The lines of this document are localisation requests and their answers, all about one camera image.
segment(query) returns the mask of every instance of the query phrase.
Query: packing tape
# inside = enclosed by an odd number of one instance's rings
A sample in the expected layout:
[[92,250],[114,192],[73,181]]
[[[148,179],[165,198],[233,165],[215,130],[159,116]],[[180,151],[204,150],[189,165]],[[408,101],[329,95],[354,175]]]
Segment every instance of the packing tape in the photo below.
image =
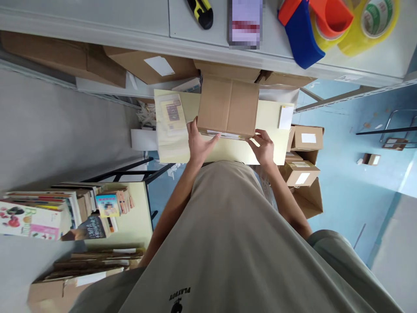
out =
[[[352,0],[345,0],[344,2],[346,6],[349,8],[349,10],[353,12]],[[324,52],[328,51],[330,48],[334,47],[339,42],[341,42],[347,36],[349,32],[349,30],[347,30],[340,36],[337,36],[335,38],[328,38],[320,31],[320,28],[317,25],[317,16],[313,10],[311,10],[310,12],[310,19],[311,19],[311,27],[313,29],[314,39],[316,40],[316,43],[320,47],[320,49],[322,49]]]
[[384,41],[400,15],[399,0],[362,0],[354,9],[354,20],[339,49],[354,57]]

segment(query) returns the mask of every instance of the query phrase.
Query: white sticker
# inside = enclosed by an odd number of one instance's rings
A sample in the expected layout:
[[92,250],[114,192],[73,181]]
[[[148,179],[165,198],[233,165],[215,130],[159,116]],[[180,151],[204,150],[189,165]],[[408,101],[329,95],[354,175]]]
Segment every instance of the white sticker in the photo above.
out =
[[124,253],[124,254],[128,254],[128,253],[136,253],[136,248],[131,248],[131,249],[113,249],[114,253]]
[[362,76],[358,76],[358,75],[343,75],[343,76],[341,76],[339,78],[336,78],[335,81],[344,81],[344,82],[347,82],[348,83],[348,82],[351,82],[351,81],[354,81],[354,80],[358,80],[360,78],[362,78]]
[[282,106],[281,115],[279,117],[279,129],[291,129],[292,115],[294,107]]
[[310,173],[301,173],[300,177],[295,182],[296,185],[302,185],[305,183],[307,178],[310,176]]
[[89,284],[89,283],[95,283],[99,280],[102,280],[103,278],[106,278],[106,272],[100,272],[100,273],[94,273],[94,274],[80,276],[80,277],[77,277],[76,286],[79,287],[79,286],[86,285],[86,284]]
[[172,69],[168,61],[161,56],[144,59],[144,61],[148,63],[149,66],[153,68],[155,71],[157,71],[158,74],[161,76],[168,76],[168,75],[175,74],[174,70]]
[[301,134],[301,142],[303,143],[317,143],[316,134]]
[[222,134],[221,135],[222,138],[229,138],[229,139],[242,139],[243,138],[242,136],[236,135],[236,134],[216,132],[214,130],[207,130],[207,135],[209,135],[209,136],[215,136],[218,133]]
[[374,165],[377,165],[378,164],[378,162],[379,162],[379,159],[381,158],[381,156],[376,156],[375,158],[374,158]]

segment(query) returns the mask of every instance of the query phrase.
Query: person's hand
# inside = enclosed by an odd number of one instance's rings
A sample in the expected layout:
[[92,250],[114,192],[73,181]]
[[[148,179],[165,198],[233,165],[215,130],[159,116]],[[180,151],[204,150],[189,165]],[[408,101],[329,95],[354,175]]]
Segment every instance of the person's hand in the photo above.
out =
[[252,138],[259,143],[259,147],[250,139],[245,139],[245,141],[251,146],[259,164],[265,169],[277,167],[274,163],[274,143],[268,133],[260,129],[255,129],[255,132],[259,135],[255,134]]
[[190,147],[190,162],[196,162],[201,166],[213,150],[221,134],[218,133],[211,140],[204,140],[203,136],[197,129],[197,118],[198,117],[195,117],[192,122],[187,124],[188,145]]

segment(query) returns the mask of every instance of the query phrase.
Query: white shelf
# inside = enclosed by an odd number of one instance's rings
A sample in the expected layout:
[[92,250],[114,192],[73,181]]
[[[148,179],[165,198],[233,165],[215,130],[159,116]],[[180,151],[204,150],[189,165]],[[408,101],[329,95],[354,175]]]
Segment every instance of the white shelf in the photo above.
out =
[[402,82],[417,44],[417,1],[401,1],[400,20],[383,43],[351,59],[335,48],[307,70],[292,59],[276,19],[276,2],[266,0],[263,42],[257,51],[229,49],[225,0],[210,0],[214,11],[210,30],[200,28],[186,0],[169,4],[168,0],[0,0],[0,29],[321,79],[353,74],[362,77],[355,83],[372,87]]
[[92,80],[87,80],[84,78],[76,78],[77,89],[79,91],[87,93],[96,93],[96,94],[108,94],[116,96],[126,96],[126,97],[139,97],[139,98],[153,98],[154,89],[162,90],[171,90],[174,87],[177,87],[191,78],[186,80],[177,80],[167,83],[158,83],[153,85],[147,85],[142,82],[139,78],[134,77],[136,81],[136,86],[134,86],[129,79],[129,76],[126,75],[126,88],[115,87],[111,85],[106,85],[103,83],[98,83]]

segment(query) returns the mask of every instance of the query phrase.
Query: yellow utility knife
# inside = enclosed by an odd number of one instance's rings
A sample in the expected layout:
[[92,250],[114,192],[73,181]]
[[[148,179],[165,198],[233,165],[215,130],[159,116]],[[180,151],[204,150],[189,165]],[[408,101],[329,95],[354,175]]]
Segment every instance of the yellow utility knife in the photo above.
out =
[[213,9],[207,0],[187,0],[195,18],[202,28],[210,29],[213,25]]

